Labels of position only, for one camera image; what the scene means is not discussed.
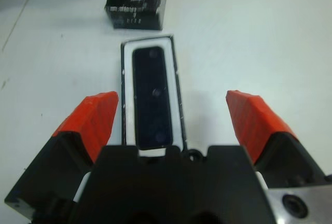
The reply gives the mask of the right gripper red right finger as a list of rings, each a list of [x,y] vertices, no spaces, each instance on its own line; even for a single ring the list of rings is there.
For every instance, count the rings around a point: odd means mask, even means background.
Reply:
[[[226,102],[236,138],[269,188],[326,184],[295,133],[259,95],[229,90]]]

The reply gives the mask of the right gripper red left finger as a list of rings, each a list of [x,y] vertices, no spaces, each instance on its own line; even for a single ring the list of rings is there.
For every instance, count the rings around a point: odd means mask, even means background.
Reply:
[[[68,220],[82,179],[110,138],[118,101],[114,91],[85,97],[25,169],[5,204],[29,220]]]

